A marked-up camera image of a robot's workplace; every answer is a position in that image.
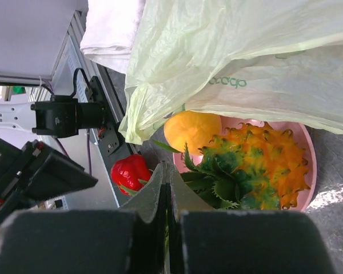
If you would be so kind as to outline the fake pineapple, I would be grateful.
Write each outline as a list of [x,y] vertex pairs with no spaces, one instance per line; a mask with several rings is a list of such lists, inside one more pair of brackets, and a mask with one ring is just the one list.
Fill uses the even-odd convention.
[[183,182],[216,209],[285,210],[297,206],[305,182],[308,161],[293,131],[243,123],[223,128],[200,155],[159,144],[180,156],[177,166]]

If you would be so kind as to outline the fake red bell pepper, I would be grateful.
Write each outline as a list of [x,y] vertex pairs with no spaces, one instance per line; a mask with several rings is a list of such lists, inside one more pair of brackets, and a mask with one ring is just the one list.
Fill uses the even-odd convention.
[[133,196],[151,178],[146,161],[140,154],[133,154],[117,161],[110,170],[112,181],[126,196]]

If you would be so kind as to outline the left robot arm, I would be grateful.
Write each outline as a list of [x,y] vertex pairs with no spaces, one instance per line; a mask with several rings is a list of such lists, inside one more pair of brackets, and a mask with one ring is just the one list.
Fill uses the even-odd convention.
[[[50,100],[0,104],[0,127],[37,135],[68,138],[79,130],[105,125],[106,110],[100,103],[80,103],[70,95]],[[27,142],[21,149],[0,138],[0,224],[14,211],[46,200],[92,188],[91,172],[42,141]]]

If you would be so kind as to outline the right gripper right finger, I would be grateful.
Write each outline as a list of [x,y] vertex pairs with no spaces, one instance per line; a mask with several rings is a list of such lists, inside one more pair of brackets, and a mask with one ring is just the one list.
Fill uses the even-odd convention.
[[215,210],[169,165],[171,273],[334,273],[319,230],[297,211]]

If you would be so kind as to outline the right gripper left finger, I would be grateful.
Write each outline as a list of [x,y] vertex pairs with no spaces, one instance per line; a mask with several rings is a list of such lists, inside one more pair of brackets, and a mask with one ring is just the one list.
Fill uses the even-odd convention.
[[166,163],[121,208],[12,213],[0,273],[162,273]]

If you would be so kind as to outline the fake yellow pear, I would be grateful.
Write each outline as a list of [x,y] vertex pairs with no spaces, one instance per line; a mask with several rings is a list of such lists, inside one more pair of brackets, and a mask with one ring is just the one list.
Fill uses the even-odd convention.
[[182,111],[169,118],[163,126],[169,146],[183,152],[187,147],[192,155],[200,155],[214,135],[222,131],[219,115],[194,111]]

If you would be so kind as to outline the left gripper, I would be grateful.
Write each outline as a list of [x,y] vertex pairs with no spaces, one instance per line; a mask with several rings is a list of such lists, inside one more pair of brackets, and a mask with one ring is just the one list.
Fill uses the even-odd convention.
[[45,200],[94,187],[98,179],[43,143],[27,142],[22,149],[0,138],[0,224],[14,211]]

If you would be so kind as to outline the green avocado print plastic bag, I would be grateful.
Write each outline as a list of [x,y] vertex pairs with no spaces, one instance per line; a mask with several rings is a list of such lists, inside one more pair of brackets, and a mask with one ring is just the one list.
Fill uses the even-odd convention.
[[343,1],[147,1],[125,95],[134,144],[181,110],[343,134]]

